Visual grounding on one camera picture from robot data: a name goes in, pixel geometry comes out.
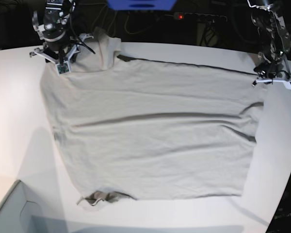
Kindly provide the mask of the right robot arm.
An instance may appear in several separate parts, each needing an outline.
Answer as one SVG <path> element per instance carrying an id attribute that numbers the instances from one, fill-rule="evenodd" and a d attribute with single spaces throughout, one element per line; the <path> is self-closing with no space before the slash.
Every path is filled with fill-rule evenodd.
<path id="1" fill-rule="evenodd" d="M 90 33 L 76 34 L 73 29 L 72 16 L 77 5 L 76 0 L 46 1 L 43 23 L 38 20 L 35 11 L 32 17 L 33 29 L 43 41 L 42 48 L 35 48 L 30 57 L 40 56 L 55 65 L 58 75 L 72 71 L 71 64 L 76 61 L 80 47 L 85 47 L 95 53 L 85 40 L 93 38 Z"/>

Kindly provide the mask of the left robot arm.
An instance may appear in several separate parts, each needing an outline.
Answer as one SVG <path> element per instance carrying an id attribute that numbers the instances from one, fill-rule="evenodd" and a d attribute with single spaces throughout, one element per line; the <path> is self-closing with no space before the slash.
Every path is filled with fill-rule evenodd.
<path id="1" fill-rule="evenodd" d="M 266 45 L 258 53 L 259 63 L 254 68 L 258 77 L 252 83 L 282 83 L 291 90 L 291 70 L 287 54 L 291 50 L 291 37 L 286 29 L 282 3 L 279 0 L 249 0 L 251 20 L 257 27 L 259 36 L 266 40 Z"/>

